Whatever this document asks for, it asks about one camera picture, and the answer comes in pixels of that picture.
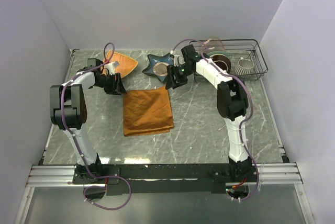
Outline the orange cloth napkin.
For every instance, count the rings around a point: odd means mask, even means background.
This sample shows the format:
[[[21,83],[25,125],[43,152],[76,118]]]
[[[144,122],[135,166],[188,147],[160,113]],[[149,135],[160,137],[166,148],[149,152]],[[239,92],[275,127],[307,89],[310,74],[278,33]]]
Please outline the orange cloth napkin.
[[[131,90],[123,96],[123,133],[125,137],[169,132],[174,128],[168,91]]]

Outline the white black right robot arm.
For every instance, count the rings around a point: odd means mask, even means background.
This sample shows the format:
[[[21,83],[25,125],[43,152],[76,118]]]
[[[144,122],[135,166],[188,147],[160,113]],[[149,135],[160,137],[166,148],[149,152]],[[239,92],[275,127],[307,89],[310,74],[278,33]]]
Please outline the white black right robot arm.
[[[228,176],[237,182],[251,178],[256,171],[245,133],[249,98],[244,83],[221,69],[208,55],[197,53],[192,44],[182,48],[181,52],[184,62],[174,60],[167,66],[165,88],[175,89],[187,84],[188,76],[194,73],[213,85],[217,91],[217,110],[225,120],[229,138]]]

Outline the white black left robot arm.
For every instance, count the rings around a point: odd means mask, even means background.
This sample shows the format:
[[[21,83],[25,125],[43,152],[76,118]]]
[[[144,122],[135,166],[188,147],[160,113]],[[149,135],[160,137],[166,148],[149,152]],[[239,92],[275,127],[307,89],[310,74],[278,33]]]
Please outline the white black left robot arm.
[[[109,95],[126,94],[121,74],[115,71],[118,66],[117,61],[103,62],[90,58],[87,66],[77,71],[69,81],[50,87],[51,121],[64,132],[75,151],[75,174],[92,183],[104,178],[104,170],[86,129],[85,92],[95,86]]]

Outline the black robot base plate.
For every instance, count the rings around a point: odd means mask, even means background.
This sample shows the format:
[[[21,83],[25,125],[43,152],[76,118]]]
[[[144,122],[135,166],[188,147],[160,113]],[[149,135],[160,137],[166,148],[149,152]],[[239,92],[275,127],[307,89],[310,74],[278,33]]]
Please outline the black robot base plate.
[[[253,165],[244,168],[228,163],[214,164],[102,164],[93,169],[90,177],[86,169],[74,170],[73,184],[106,186],[107,195],[136,193],[211,192],[224,194],[226,185],[243,180],[257,181]]]

